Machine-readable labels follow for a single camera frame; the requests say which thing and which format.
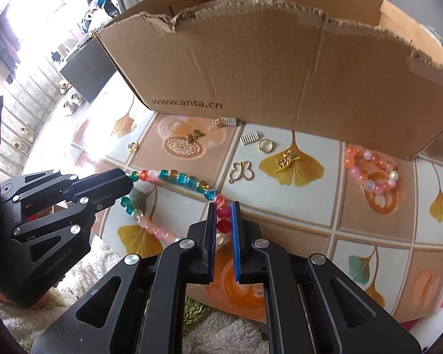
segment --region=beaded bracelet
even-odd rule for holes
[[[388,173],[389,179],[383,183],[376,183],[369,179],[367,173],[356,165],[355,157],[362,158],[384,169]],[[364,190],[373,191],[374,194],[385,194],[395,189],[396,181],[399,179],[399,173],[393,162],[379,157],[378,154],[374,154],[371,150],[364,149],[362,146],[348,146],[346,148],[344,165],[352,177],[361,185],[364,185]]]
[[[178,183],[180,185],[187,185],[203,194],[204,197],[209,201],[213,201],[217,207],[217,216],[220,218],[220,220],[217,222],[218,232],[216,235],[216,245],[220,245],[223,242],[224,237],[222,233],[229,233],[232,230],[232,223],[228,221],[228,219],[232,216],[232,211],[230,207],[226,205],[225,196],[217,194],[216,190],[213,188],[211,189],[206,181],[199,181],[197,177],[194,176],[188,177],[186,174],[179,173],[175,169],[171,171],[132,171],[129,174],[129,177],[133,182],[142,180],[156,183],[161,180],[171,183]],[[146,229],[149,234],[153,234],[160,241],[164,241],[166,245],[170,245],[171,243],[185,238],[183,236],[177,236],[173,232],[167,232],[163,227],[159,227],[154,222],[151,222],[149,217],[145,216],[140,209],[135,209],[129,197],[122,197],[120,204],[126,209],[126,212],[138,222],[139,226]]]

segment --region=tile pattern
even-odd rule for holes
[[[426,315],[440,306],[443,211],[433,217],[430,206],[439,191],[443,193],[443,134],[414,160],[395,159],[400,173],[396,197],[367,198],[343,168],[346,145],[342,142],[251,124],[213,129],[211,119],[153,114],[138,101],[133,102],[133,93],[122,81],[119,75],[112,78],[73,137],[68,163],[74,164],[80,176],[115,166],[126,171],[178,169],[239,200],[244,215],[258,222],[269,238],[289,252],[303,256],[325,253],[345,273],[360,278],[364,289],[373,283],[385,309],[399,321]],[[180,140],[194,129],[206,136],[187,149]],[[275,142],[273,153],[261,153],[256,143],[240,143],[240,134],[255,130]],[[134,140],[139,148],[128,152],[126,144]],[[291,172],[278,175],[275,159],[289,148],[301,158]],[[252,163],[255,178],[229,183],[232,163],[242,161]],[[131,195],[156,223],[181,235],[206,214],[201,195],[174,185],[155,188],[151,183],[137,183]],[[126,254],[131,233],[126,235],[125,245],[118,231],[133,224],[135,221],[117,204],[100,217],[95,231],[119,253]],[[149,243],[137,233],[136,228],[135,243]],[[237,288],[227,276],[232,265],[228,244],[229,235],[223,252],[217,253],[218,282],[207,288],[189,287],[188,295],[262,320],[259,289]],[[358,259],[367,259],[367,278],[354,272]],[[227,294],[223,286],[233,293]]]

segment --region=yellow ginkgo leaf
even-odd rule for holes
[[[381,294],[379,294],[379,292],[376,290],[374,282],[372,282],[371,285],[369,285],[369,287],[365,290],[365,292],[373,300],[375,300],[379,306],[385,307],[384,297]]]
[[[125,245],[127,254],[136,253],[146,258],[162,252],[162,245],[159,240],[139,225],[120,227],[118,236]]]
[[[130,117],[130,112],[126,113],[122,118],[115,121],[110,137],[125,137],[135,130],[136,124],[134,119]]]
[[[430,205],[430,215],[438,221],[443,222],[443,192],[440,190],[438,196]]]
[[[282,159],[283,153],[288,150],[290,150],[295,156],[299,157],[299,159],[292,161],[288,168],[285,168],[282,171],[277,171],[279,170],[277,160]],[[292,185],[293,182],[298,187],[305,186],[312,181],[322,178],[323,172],[325,171],[323,166],[315,158],[300,151],[295,143],[294,132],[292,132],[292,144],[289,148],[263,159],[259,163],[259,169],[265,172],[268,176],[275,178],[281,185]]]

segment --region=cardboard box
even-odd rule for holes
[[[443,49],[386,0],[143,0],[98,38],[155,111],[405,159],[443,131]]]

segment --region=silver pivot bolt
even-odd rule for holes
[[[190,248],[194,247],[194,245],[195,245],[195,242],[192,240],[189,240],[189,239],[185,239],[185,240],[182,240],[179,242],[179,246],[182,249],[190,249]]]
[[[136,254],[128,254],[125,257],[125,263],[127,265],[134,265],[135,263],[138,263],[139,257]]]
[[[72,225],[71,226],[71,233],[72,234],[79,234],[80,233],[80,226],[79,225]]]
[[[326,262],[325,256],[319,253],[312,255],[312,258],[310,259],[316,265],[323,265]]]
[[[265,240],[264,238],[258,238],[254,241],[254,246],[256,246],[258,249],[265,249],[269,246],[269,241]]]

